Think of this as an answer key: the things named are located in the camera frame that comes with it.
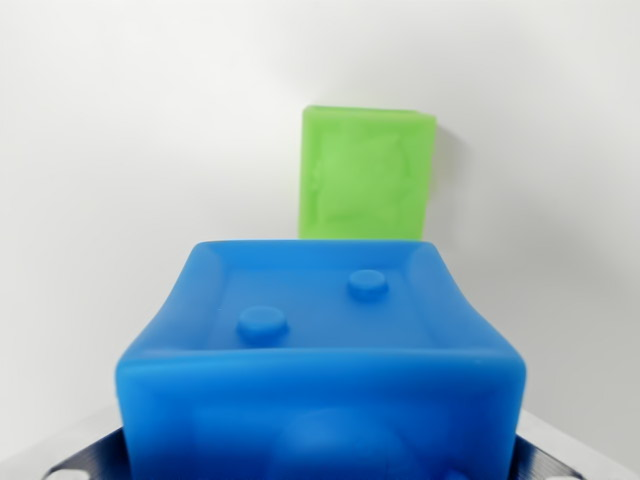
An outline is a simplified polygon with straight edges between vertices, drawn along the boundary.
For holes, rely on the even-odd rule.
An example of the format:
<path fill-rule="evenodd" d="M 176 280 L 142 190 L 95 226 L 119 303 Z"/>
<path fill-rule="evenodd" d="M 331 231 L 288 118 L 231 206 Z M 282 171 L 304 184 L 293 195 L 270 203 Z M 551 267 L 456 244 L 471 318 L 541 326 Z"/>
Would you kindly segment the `gripper right finger with black rubber pad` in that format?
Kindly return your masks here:
<path fill-rule="evenodd" d="M 639 474 L 522 410 L 513 479 L 638 479 Z"/>

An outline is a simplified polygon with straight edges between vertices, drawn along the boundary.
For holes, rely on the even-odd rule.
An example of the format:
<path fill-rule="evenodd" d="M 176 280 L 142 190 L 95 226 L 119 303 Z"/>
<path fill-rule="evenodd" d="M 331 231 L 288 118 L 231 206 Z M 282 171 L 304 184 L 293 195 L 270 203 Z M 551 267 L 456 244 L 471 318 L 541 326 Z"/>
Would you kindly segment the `gripper left finger with black rubber pad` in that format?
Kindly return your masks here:
<path fill-rule="evenodd" d="M 119 428 L 51 467 L 44 479 L 128 479 L 129 459 Z"/>

